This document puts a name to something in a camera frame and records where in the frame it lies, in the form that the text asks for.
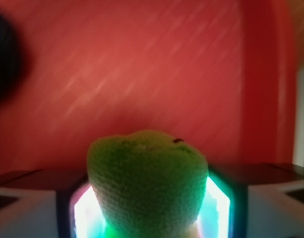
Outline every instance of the black panel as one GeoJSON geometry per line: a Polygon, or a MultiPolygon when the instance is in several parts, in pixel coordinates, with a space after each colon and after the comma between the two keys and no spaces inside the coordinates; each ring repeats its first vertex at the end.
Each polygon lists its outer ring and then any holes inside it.
{"type": "Polygon", "coordinates": [[[17,197],[9,197],[9,196],[0,195],[0,209],[12,204],[13,202],[16,202],[17,200],[18,200],[17,197]]]}
{"type": "Polygon", "coordinates": [[[292,182],[304,176],[271,164],[211,164],[211,169],[227,180],[243,185],[292,182]]]}
{"type": "Polygon", "coordinates": [[[286,194],[289,195],[290,197],[304,203],[304,189],[291,191],[286,194]]]}
{"type": "Polygon", "coordinates": [[[19,179],[22,176],[26,176],[30,173],[34,173],[35,171],[12,171],[5,174],[0,175],[0,186],[11,182],[12,180],[19,179]]]}

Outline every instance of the fruit skin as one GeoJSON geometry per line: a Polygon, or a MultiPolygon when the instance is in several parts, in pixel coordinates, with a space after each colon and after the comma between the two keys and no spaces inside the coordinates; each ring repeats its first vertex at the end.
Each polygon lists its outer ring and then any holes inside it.
{"type": "Polygon", "coordinates": [[[177,237],[197,219],[208,165],[183,141],[153,130],[104,137],[87,166],[107,223],[124,237],[177,237]]]}

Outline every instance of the glowing light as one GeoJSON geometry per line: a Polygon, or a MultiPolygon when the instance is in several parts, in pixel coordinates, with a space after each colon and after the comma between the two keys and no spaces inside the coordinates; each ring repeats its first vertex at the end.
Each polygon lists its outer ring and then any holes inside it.
{"type": "Polygon", "coordinates": [[[106,221],[91,186],[74,206],[74,219],[77,238],[103,238],[106,221]]]}
{"type": "Polygon", "coordinates": [[[229,212],[230,199],[211,178],[208,178],[205,199],[197,220],[201,236],[227,238],[229,212]]]}
{"type": "MultiPolygon", "coordinates": [[[[205,198],[196,222],[200,237],[227,238],[229,210],[230,199],[208,178],[205,198]]],[[[111,236],[92,187],[89,186],[80,197],[74,207],[74,214],[77,238],[111,236]]]]}

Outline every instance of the red wall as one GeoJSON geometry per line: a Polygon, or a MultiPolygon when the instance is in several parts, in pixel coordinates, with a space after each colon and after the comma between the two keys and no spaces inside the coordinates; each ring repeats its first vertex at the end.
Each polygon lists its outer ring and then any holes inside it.
{"type": "MultiPolygon", "coordinates": [[[[294,56],[285,56],[292,60],[284,71],[278,68],[279,51],[287,49],[278,48],[283,33],[274,16],[280,9],[277,16],[286,17],[286,10],[266,0],[253,1],[258,9],[245,2],[0,0],[29,62],[18,90],[0,104],[0,173],[85,168],[93,140],[144,128],[183,138],[210,162],[290,161],[293,146],[285,157],[277,152],[279,133],[294,128],[294,121],[278,126],[280,75],[294,87],[294,56]],[[266,38],[263,23],[250,31],[264,7],[272,19],[266,38]],[[255,34],[267,47],[257,60],[264,47],[255,47],[255,34]],[[255,118],[264,110],[258,98],[264,90],[271,113],[265,123],[255,118]]],[[[285,44],[294,51],[292,40],[285,44]]],[[[284,96],[289,103],[293,90],[284,96]]],[[[294,109],[284,114],[294,117],[294,109]]]]}

